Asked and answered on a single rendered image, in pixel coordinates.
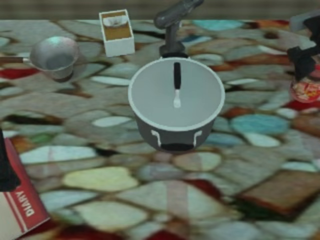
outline red book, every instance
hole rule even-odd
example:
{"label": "red book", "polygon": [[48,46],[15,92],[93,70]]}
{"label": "red book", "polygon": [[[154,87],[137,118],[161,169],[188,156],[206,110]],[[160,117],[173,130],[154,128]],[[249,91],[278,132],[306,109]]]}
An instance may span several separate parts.
{"label": "red book", "polygon": [[0,192],[0,240],[14,240],[50,217],[11,141],[6,138],[4,144],[7,158],[21,183],[14,191]]}

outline background wall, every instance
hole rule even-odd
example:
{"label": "background wall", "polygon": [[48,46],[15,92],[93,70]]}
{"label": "background wall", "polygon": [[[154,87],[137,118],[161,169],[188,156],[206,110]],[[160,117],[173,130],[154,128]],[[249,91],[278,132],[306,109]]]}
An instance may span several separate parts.
{"label": "background wall", "polygon": [[[178,0],[0,0],[0,19],[97,19],[127,9],[132,20],[153,19]],[[319,0],[205,0],[192,19],[287,19],[318,7]]]}

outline pot lid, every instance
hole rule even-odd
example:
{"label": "pot lid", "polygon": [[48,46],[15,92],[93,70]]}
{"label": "pot lid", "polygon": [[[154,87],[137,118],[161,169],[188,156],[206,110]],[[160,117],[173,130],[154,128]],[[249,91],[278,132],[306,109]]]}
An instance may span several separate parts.
{"label": "pot lid", "polygon": [[[174,106],[177,64],[181,80],[178,108]],[[171,57],[142,67],[130,82],[128,98],[145,123],[167,131],[188,131],[203,127],[219,114],[225,90],[209,67],[189,58]]]}

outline tissue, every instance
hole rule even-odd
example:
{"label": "tissue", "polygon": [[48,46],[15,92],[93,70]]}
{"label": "tissue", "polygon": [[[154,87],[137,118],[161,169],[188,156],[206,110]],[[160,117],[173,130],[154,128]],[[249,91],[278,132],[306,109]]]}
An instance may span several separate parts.
{"label": "tissue", "polygon": [[128,22],[128,17],[126,15],[122,16],[110,16],[103,19],[103,25],[109,28],[117,28],[125,25]]}

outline stone patterned tablecloth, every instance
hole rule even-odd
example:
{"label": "stone patterned tablecloth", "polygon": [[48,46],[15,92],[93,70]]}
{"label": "stone patterned tablecloth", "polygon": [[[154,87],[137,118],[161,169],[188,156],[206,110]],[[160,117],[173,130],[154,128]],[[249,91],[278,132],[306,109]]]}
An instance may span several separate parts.
{"label": "stone patterned tablecloth", "polygon": [[178,156],[137,131],[127,85],[164,33],[132,24],[136,53],[105,58],[97,21],[0,21],[3,56],[59,35],[90,61],[61,84],[24,64],[0,68],[1,127],[52,216],[24,239],[320,239],[320,102],[288,94],[286,49],[308,39],[286,21],[185,21],[179,37],[221,77],[226,101],[206,143]]}

